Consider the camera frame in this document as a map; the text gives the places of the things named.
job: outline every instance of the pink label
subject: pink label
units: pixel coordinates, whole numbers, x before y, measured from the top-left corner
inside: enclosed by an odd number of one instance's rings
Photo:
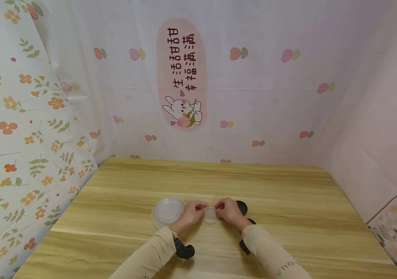
[[[157,43],[158,98],[168,125],[195,131],[206,122],[207,71],[202,37],[189,21],[171,18]]]

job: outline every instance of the floral wall panel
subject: floral wall panel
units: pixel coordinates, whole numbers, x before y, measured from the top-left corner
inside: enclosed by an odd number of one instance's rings
[[[10,278],[97,168],[33,23],[0,1],[0,278]]]

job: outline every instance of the wooden tabletop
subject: wooden tabletop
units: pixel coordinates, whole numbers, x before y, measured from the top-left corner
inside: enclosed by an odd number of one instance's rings
[[[330,174],[318,167],[107,159],[27,259],[15,279],[108,278],[157,230],[151,212],[164,197],[213,205],[230,196],[248,205],[313,279],[397,278],[397,268]],[[269,278],[239,248],[222,220],[181,236],[195,247],[174,256],[159,279]]]

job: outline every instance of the cartoon rabbit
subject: cartoon rabbit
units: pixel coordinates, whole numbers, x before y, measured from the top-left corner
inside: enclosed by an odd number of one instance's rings
[[[163,109],[172,115],[173,118],[178,120],[182,117],[187,117],[187,114],[192,111],[189,118],[194,116],[194,124],[200,125],[200,122],[202,121],[202,113],[200,112],[202,103],[196,101],[195,103],[190,104],[187,100],[174,100],[169,96],[166,97],[166,101],[170,106],[164,105]]]

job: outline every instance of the beige sleeve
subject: beige sleeve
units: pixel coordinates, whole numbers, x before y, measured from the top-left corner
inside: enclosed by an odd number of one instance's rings
[[[152,278],[176,253],[173,239],[177,233],[161,228],[143,246],[138,248],[109,279]]]
[[[246,247],[277,279],[311,279],[310,275],[273,237],[259,225],[245,227],[242,232]]]

